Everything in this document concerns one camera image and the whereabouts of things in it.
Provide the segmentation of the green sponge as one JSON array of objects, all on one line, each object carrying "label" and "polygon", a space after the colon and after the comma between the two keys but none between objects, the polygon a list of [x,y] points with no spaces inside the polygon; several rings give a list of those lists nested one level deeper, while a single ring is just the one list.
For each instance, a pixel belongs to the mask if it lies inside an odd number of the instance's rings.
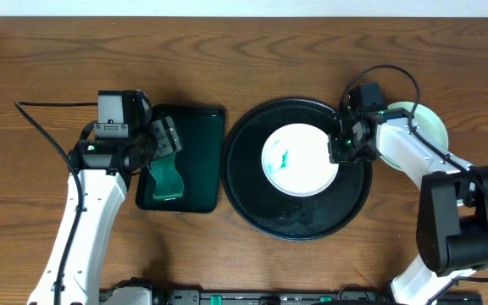
[{"label": "green sponge", "polygon": [[154,201],[174,200],[184,195],[184,181],[175,167],[175,156],[172,153],[150,163],[149,173],[155,182]]}]

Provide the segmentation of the pink plate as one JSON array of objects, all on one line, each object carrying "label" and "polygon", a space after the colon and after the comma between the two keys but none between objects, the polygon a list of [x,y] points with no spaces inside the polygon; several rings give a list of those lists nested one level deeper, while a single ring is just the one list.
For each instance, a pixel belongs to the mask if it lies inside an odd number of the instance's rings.
[{"label": "pink plate", "polygon": [[327,134],[301,123],[284,125],[267,138],[261,165],[272,186],[294,197],[319,194],[339,172],[339,165],[330,161]]}]

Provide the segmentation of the mint green plate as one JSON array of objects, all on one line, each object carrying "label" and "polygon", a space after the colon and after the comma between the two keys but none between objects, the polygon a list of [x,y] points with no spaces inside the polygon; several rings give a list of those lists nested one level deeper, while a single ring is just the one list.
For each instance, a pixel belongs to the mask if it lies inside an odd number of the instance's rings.
[{"label": "mint green plate", "polygon": [[[404,101],[391,103],[387,107],[388,109],[404,108],[409,112],[412,110],[413,105],[413,102]],[[415,120],[419,124],[419,127],[422,129],[422,131],[430,136],[432,139],[434,139],[437,143],[439,143],[441,147],[447,150],[449,144],[448,133],[441,118],[431,109],[423,106],[422,104],[420,104],[416,108],[414,114]],[[384,155],[380,156],[380,158],[393,169],[402,171],[398,164],[394,162],[391,158],[388,158]]]}]

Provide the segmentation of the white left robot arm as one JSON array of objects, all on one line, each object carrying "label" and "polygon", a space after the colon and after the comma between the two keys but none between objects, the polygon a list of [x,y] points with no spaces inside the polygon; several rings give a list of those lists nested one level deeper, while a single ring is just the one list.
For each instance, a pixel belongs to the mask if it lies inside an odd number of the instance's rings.
[{"label": "white left robot arm", "polygon": [[[124,137],[116,136],[123,128]],[[133,173],[172,158],[181,140],[170,117],[147,125],[88,124],[67,154],[69,180],[64,216],[47,266],[30,304],[159,304],[164,295],[131,278],[101,298],[101,275],[115,217]]]}]

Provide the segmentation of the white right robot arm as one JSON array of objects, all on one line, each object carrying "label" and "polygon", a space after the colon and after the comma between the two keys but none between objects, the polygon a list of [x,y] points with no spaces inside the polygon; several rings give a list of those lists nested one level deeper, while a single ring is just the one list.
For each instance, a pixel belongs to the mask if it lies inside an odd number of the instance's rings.
[{"label": "white right robot arm", "polygon": [[488,282],[488,165],[476,167],[423,132],[404,108],[336,114],[334,163],[393,160],[419,189],[419,254],[390,283],[397,304],[434,304],[462,281]]}]

